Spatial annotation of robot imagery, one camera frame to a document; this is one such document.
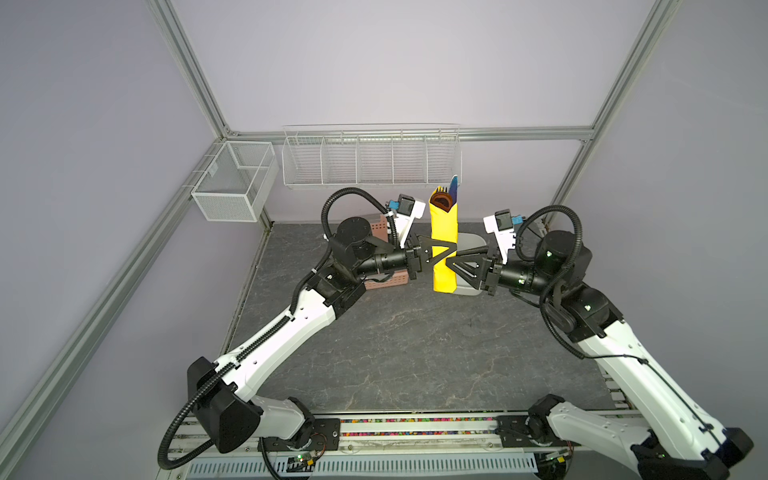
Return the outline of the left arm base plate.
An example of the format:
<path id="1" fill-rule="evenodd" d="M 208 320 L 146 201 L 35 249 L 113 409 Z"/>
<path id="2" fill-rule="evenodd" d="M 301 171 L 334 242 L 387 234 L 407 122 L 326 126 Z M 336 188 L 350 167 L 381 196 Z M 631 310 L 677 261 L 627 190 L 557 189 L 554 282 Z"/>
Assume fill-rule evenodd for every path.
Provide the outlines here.
<path id="1" fill-rule="evenodd" d="M 341 440 L 341 419 L 337 417 L 316 418 L 302 427 L 288 440 L 278 437 L 266 437 L 259 440 L 257 449 L 268 452 L 288 451 L 337 451 Z"/>

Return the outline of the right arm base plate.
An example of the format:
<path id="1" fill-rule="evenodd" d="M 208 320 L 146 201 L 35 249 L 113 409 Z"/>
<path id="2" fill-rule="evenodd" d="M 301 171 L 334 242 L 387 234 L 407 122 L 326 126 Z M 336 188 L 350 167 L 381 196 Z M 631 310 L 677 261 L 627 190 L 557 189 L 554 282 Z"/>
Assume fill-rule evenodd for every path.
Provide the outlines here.
<path id="1" fill-rule="evenodd" d="M 504 448 L 578 446 L 557 437 L 545 420 L 528 415 L 500 415 L 496 417 L 494 433 L 500 437 Z"/>

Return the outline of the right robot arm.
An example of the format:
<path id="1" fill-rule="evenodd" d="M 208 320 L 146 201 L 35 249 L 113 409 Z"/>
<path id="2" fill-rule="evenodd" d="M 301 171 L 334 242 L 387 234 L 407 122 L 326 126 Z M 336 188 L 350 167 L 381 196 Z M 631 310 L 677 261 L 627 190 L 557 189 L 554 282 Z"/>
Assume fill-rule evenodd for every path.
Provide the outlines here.
<path id="1" fill-rule="evenodd" d="M 601 291 L 585 283 L 592 254 L 583 226 L 564 205 L 541 208 L 521 228 L 561 213 L 569 231 L 550 231 L 531 255 L 518 240 L 516 260 L 505 263 L 479 249 L 446 259 L 448 268 L 477 290 L 503 288 L 537 296 L 537 308 L 555 340 L 579 360 L 591 360 L 619 385 L 644 420 L 625 425 L 548 394 L 528 410 L 517 433 L 540 446 L 566 441 L 587 447 L 643 479 L 726 479 L 754 447 L 746 432 L 726 427 L 700 407 L 646 350 L 623 314 Z"/>

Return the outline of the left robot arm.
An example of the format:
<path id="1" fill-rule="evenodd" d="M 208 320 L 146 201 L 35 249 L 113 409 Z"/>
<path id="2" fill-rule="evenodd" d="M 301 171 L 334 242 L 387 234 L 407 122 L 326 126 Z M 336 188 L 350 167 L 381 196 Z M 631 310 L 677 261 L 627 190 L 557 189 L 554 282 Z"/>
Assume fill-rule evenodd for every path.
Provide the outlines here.
<path id="1" fill-rule="evenodd" d="M 361 217 L 331 228 L 332 206 L 348 195 L 363 198 L 384 216 L 385 240 L 375 237 Z M 405 271 L 415 278 L 457 250 L 456 196 L 443 188 L 437 188 L 427 204 L 402 195 L 392 208 L 363 189 L 342 188 L 323 204 L 320 220 L 326 250 L 294 288 L 289 306 L 230 352 L 214 361 L 201 357 L 190 365 L 189 398 L 158 448 L 161 469 L 179 468 L 211 447 L 231 452 L 252 436 L 278 438 L 292 448 L 309 445 L 312 413 L 295 398 L 259 396 L 264 381 L 311 336 L 349 310 L 371 277 Z"/>

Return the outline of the iridescent purple knife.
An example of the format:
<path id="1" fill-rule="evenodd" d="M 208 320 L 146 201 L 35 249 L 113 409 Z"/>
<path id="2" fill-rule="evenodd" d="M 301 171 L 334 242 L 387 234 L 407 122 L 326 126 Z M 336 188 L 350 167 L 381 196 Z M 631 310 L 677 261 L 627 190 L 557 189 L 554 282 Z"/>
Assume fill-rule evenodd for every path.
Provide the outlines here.
<path id="1" fill-rule="evenodd" d="M 451 203 L 453 205 L 457 203 L 458 184 L 459 184 L 458 176 L 454 175 L 451 179 L 449 189 L 448 189 Z"/>

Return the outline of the purple iridescent spoon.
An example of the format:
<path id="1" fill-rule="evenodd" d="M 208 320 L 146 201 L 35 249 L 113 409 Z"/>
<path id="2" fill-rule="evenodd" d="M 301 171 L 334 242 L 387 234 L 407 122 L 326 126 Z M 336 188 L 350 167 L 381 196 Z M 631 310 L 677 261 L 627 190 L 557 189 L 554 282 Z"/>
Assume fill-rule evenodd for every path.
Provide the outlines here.
<path id="1" fill-rule="evenodd" d="M 437 190 L 430 197 L 430 204 L 444 212 L 450 212 L 453 208 L 454 200 L 448 191 Z"/>

